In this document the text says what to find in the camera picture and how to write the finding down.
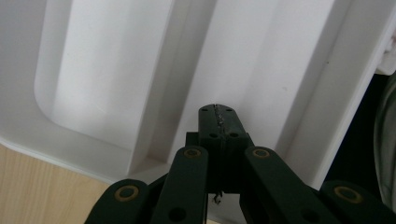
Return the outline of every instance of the white plastic tray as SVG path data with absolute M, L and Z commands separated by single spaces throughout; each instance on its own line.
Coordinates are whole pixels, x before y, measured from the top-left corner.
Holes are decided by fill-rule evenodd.
M 0 142 L 107 182 L 150 182 L 197 130 L 198 108 L 223 104 L 318 188 L 395 6 L 0 0 Z M 229 210 L 215 220 L 241 222 L 237 206 L 216 209 Z

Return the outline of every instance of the wooden surface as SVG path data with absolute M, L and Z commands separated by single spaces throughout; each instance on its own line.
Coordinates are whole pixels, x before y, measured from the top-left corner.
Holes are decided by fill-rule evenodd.
M 0 223 L 84 223 L 107 187 L 0 145 Z

